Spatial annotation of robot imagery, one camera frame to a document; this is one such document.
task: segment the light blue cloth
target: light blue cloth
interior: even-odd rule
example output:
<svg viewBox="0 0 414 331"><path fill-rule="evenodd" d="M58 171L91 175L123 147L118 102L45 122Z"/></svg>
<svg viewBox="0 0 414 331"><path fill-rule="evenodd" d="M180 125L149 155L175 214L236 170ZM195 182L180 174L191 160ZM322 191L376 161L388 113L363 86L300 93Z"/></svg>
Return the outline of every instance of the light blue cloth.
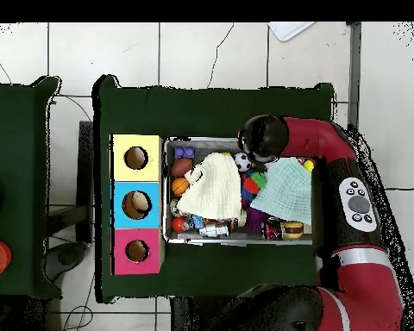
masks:
<svg viewBox="0 0 414 331"><path fill-rule="evenodd" d="M286 221L311 225L311 173L296 158L274 162L267 171L267 185L250 206Z"/></svg>

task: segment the control button panel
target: control button panel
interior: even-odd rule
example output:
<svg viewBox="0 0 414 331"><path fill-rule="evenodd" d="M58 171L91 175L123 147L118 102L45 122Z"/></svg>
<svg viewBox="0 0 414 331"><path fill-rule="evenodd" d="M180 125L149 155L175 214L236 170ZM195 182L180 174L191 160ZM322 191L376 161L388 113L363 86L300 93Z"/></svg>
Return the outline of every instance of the control button panel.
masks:
<svg viewBox="0 0 414 331"><path fill-rule="evenodd" d="M366 186L358 178L346 178L339 185L343 213L347 223L363 232L377 228L373 206Z"/></svg>

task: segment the yellow ball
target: yellow ball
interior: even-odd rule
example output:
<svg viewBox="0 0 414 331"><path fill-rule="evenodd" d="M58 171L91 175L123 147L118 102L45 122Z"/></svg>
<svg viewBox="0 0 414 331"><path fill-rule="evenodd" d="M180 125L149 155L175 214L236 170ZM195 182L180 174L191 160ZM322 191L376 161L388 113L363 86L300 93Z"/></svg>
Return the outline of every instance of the yellow ball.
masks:
<svg viewBox="0 0 414 331"><path fill-rule="evenodd" d="M306 160L304 162L304 168L307 169L309 172L314 169L314 164L311 160Z"/></svg>

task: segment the white tile floor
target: white tile floor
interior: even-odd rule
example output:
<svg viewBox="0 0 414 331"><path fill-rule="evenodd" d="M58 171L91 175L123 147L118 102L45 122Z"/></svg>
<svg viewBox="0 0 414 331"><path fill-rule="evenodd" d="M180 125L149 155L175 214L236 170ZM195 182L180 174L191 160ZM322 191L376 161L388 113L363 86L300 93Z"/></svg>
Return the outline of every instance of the white tile floor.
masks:
<svg viewBox="0 0 414 331"><path fill-rule="evenodd" d="M387 44L392 25L380 24L362 29L360 128L374 147L373 158L384 183L410 186L414 184L414 65L403 48L396 48L395 41ZM349 45L350 28L345 22L317 22L287 43L279 42L265 23L21 23L0 28L0 62L12 83L30 84L46 74L59 76L60 93L72 99L58 96L51 109L50 200L58 205L74 203L78 122L93 117L91 88L103 73L117 75L122 86L161 84L187 89L208 85L312 87L328 82L333 84L338 102L335 122L346 127ZM412 84L404 82L405 77L399 79L402 63ZM0 68L0 83L8 82ZM406 94L393 93L397 88ZM413 129L404 128L403 123L388 128L397 126L399 118L405 118ZM402 135L411 141L408 149L393 143ZM389 197L408 244L407 258L414 274L414 192L397 191ZM73 229L57 236L74 240ZM61 280L63 299L53 303L49 317L52 331L61 331L68 313L86 303L93 272L91 247L84 262ZM98 304L92 288L87 302L94 317L79 331L155 330L153 298ZM156 305L160 312L156 331L170 331L168 300L158 298ZM89 319L84 314L82 323ZM81 314L73 314L68 326L76 326L80 320Z"/></svg>

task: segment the blue square panel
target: blue square panel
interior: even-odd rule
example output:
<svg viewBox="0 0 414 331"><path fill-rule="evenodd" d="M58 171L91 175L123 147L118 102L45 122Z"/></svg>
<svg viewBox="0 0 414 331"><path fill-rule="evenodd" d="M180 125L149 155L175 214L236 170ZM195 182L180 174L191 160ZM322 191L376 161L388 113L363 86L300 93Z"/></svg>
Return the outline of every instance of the blue square panel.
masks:
<svg viewBox="0 0 414 331"><path fill-rule="evenodd" d="M159 228L160 227L160 185L159 183L115 182L114 192L114 228ZM147 196L152 208L141 219L132 219L122 209L122 201L131 192L140 192Z"/></svg>

